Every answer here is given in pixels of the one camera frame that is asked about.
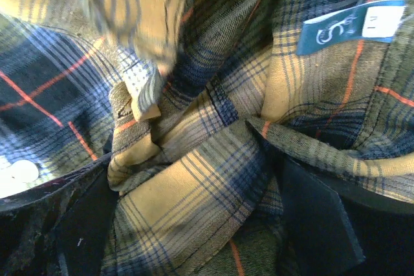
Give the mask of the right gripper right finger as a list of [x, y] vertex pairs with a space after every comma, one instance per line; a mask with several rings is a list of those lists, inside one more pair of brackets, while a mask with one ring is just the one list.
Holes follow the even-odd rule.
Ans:
[[413, 274], [413, 204], [326, 176], [280, 147], [272, 150], [302, 275]]

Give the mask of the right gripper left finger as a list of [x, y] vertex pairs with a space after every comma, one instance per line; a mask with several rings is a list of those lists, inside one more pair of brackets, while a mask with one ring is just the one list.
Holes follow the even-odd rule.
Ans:
[[1, 199], [2, 275], [99, 275], [118, 193], [111, 156]]

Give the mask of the yellow plaid shirt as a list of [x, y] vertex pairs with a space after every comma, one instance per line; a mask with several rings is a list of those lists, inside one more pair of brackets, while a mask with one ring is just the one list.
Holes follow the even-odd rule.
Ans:
[[1, 0], [1, 199], [110, 154], [99, 275], [302, 275], [273, 147], [413, 204], [413, 0]]

